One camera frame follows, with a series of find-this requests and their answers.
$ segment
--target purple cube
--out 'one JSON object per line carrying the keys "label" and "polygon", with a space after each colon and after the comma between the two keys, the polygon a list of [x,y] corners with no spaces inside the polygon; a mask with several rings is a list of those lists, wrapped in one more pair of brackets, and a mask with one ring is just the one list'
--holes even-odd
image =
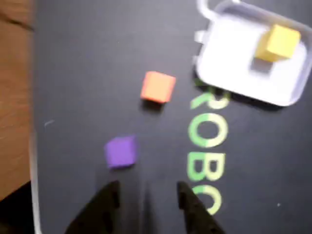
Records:
{"label": "purple cube", "polygon": [[135,136],[115,137],[104,146],[104,151],[109,168],[131,166],[137,158]]}

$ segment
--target letter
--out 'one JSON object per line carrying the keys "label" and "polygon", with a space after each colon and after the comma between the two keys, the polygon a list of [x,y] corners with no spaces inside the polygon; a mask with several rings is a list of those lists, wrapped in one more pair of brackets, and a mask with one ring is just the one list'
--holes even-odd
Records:
{"label": "letter", "polygon": [[193,188],[193,192],[197,194],[206,194],[214,200],[212,207],[208,208],[209,214],[214,215],[220,209],[222,204],[222,197],[218,189],[210,185],[198,185]]}
{"label": "letter", "polygon": [[[215,138],[207,139],[207,138],[201,137],[198,134],[197,128],[199,124],[206,122],[206,121],[211,121],[218,126],[219,131]],[[189,132],[189,137],[193,144],[202,148],[209,148],[209,147],[217,146],[225,140],[228,134],[228,124],[226,120],[218,114],[213,114],[213,113],[201,114],[201,115],[196,116],[191,121],[188,132]]]}
{"label": "letter", "polygon": [[[196,161],[202,162],[202,170],[200,172],[195,170]],[[215,171],[211,170],[211,162],[213,161],[216,163]],[[200,181],[205,177],[210,181],[215,181],[223,175],[224,164],[225,154],[190,152],[187,163],[187,174],[192,181]]]}

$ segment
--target yellow cube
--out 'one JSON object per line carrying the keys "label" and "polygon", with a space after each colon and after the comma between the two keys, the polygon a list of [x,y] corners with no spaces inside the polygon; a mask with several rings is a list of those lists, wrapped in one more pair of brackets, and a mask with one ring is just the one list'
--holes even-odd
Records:
{"label": "yellow cube", "polygon": [[262,36],[255,57],[269,62],[290,59],[300,38],[298,31],[277,24],[273,25],[271,30]]}

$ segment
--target white plastic container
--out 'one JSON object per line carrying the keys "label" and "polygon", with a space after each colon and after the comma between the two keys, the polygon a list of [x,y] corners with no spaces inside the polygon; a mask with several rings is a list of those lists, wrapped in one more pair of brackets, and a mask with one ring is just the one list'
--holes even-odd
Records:
{"label": "white plastic container", "polygon": [[[196,61],[199,78],[212,86],[278,106],[301,97],[312,68],[312,29],[239,0],[221,2],[215,11],[198,0],[211,23]],[[276,63],[254,58],[258,42],[273,24],[301,33],[294,56]]]}

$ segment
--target black surface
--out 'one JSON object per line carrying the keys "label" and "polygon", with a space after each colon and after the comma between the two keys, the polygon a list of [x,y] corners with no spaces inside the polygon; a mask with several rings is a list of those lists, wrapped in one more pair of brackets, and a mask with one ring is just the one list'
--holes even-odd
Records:
{"label": "black surface", "polygon": [[[246,2],[312,26],[309,0]],[[222,110],[190,110],[202,92],[194,86],[192,56],[199,45],[193,37],[206,24],[195,0],[38,0],[34,117],[43,234],[64,233],[116,178],[126,191],[122,233],[185,233],[175,189],[178,180],[187,181],[191,151],[226,153],[221,179],[190,183],[221,192],[215,218],[226,233],[311,232],[311,80],[288,108],[233,95]],[[172,101],[158,111],[139,98],[150,70],[177,77]],[[226,119],[222,145],[199,149],[189,140],[189,123],[202,113]],[[215,131],[210,125],[200,130],[206,137]],[[104,144],[129,134],[137,136],[138,164],[107,171]],[[209,197],[199,197],[211,205]]]}

